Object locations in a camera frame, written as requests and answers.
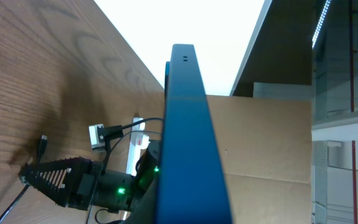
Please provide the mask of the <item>blue Galaxy smartphone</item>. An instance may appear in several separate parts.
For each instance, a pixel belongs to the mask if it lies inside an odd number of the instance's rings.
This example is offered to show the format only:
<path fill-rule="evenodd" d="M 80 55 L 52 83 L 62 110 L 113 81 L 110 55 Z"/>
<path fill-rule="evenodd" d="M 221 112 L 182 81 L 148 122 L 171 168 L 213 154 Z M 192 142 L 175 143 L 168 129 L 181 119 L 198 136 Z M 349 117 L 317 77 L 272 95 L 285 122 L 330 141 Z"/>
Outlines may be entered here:
<path fill-rule="evenodd" d="M 232 223 L 195 48 L 175 44 L 166 66 L 155 223 Z"/>

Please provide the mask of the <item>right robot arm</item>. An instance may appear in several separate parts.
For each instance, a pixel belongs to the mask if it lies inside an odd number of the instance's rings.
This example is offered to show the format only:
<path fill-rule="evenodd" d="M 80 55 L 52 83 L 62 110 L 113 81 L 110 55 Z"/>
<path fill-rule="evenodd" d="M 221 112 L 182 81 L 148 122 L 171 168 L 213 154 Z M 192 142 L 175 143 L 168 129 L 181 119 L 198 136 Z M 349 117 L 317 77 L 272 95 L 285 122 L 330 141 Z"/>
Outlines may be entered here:
<path fill-rule="evenodd" d="M 102 170 L 102 163 L 82 157 L 27 164 L 19 172 L 23 184 L 42 192 L 61 207 L 87 211 L 90 205 L 133 212 L 158 172 L 160 141 L 151 140 L 135 165 L 136 175 Z"/>

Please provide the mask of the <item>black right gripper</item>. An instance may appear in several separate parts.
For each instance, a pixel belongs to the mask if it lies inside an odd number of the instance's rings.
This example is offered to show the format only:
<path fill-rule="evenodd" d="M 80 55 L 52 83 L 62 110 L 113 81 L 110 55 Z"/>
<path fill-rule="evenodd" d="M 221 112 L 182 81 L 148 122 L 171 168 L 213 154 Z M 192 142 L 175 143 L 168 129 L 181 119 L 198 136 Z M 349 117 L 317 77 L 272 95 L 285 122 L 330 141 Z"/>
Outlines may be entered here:
<path fill-rule="evenodd" d="M 101 162 L 74 157 L 26 164 L 20 169 L 19 178 L 61 207 L 88 210 L 102 169 Z"/>

